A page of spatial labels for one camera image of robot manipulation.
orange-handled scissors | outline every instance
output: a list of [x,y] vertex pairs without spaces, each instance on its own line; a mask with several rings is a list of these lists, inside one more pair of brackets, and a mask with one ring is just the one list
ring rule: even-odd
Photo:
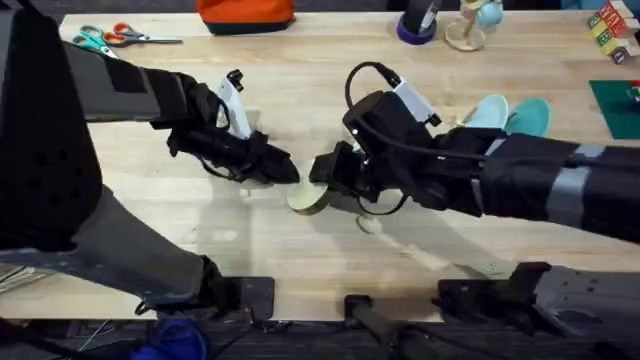
[[182,39],[167,36],[149,36],[135,31],[131,25],[118,23],[113,27],[112,33],[104,33],[104,41],[113,47],[127,47],[131,44],[155,43],[155,44],[178,44]]

green mat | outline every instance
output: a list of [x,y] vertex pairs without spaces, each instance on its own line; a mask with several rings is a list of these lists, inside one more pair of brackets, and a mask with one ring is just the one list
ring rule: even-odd
[[631,103],[629,81],[589,81],[614,139],[640,139],[640,106]]

orange bag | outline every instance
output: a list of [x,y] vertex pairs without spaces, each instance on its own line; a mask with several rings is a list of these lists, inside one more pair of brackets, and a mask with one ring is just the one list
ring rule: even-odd
[[202,20],[214,34],[233,35],[286,29],[294,0],[196,0]]

round wooden disc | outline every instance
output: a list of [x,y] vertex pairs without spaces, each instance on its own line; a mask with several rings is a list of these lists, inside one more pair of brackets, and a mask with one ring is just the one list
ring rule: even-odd
[[323,203],[328,191],[327,184],[314,184],[309,181],[309,173],[315,160],[306,162],[300,169],[300,182],[289,187],[287,203],[298,212],[308,212],[315,205]]
[[481,49],[486,42],[486,35],[478,28],[471,29],[469,37],[464,37],[464,30],[467,24],[464,21],[454,21],[444,32],[445,41],[456,50],[476,51]]

purple tape roll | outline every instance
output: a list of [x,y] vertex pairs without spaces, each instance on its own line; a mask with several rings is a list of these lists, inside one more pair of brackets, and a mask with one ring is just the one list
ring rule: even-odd
[[398,33],[398,37],[400,38],[400,40],[408,44],[424,45],[429,41],[433,40],[433,37],[436,34],[437,28],[438,28],[438,22],[436,21],[436,19],[433,19],[433,22],[431,22],[431,25],[429,25],[429,27],[425,31],[419,34],[414,34],[404,27],[404,15],[402,15],[402,17],[398,21],[396,32]]

